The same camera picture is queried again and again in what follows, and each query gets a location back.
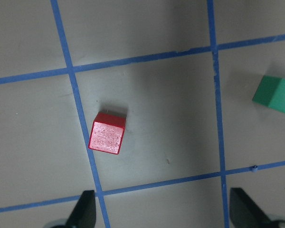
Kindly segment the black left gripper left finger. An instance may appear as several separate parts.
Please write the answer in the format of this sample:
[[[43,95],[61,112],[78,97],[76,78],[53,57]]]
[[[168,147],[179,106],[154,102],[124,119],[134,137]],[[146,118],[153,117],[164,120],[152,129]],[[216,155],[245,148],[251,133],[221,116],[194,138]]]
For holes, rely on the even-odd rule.
[[[95,191],[85,190],[65,223],[66,228],[94,228],[96,224]]]

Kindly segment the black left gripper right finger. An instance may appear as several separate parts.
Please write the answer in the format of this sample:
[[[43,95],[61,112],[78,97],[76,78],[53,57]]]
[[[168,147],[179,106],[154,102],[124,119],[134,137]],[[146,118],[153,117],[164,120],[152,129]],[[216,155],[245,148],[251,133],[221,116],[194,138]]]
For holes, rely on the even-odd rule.
[[[229,215],[235,228],[274,228],[272,221],[242,188],[230,189]]]

